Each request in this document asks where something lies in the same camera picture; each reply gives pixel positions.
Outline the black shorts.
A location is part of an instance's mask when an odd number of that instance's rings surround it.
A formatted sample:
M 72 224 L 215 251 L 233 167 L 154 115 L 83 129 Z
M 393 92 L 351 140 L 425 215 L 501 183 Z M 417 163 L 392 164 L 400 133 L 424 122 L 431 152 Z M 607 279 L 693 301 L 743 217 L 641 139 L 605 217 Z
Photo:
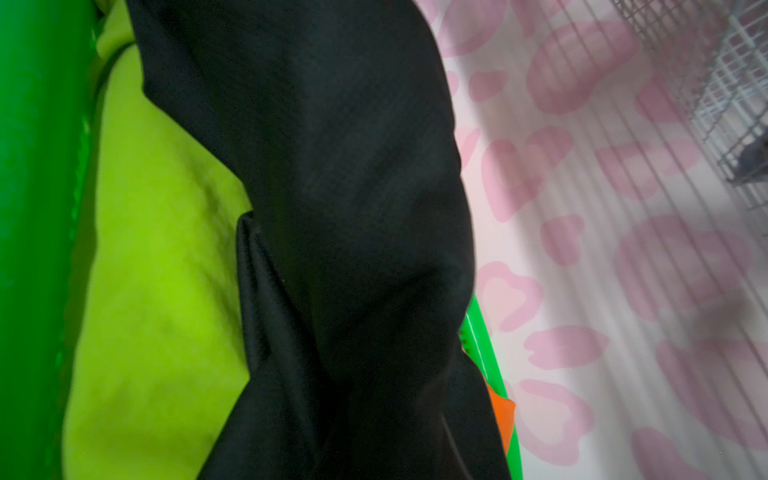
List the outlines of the black shorts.
M 148 99 L 242 182 L 248 382 L 203 479 L 506 479 L 471 216 L 411 1 L 131 1 Z

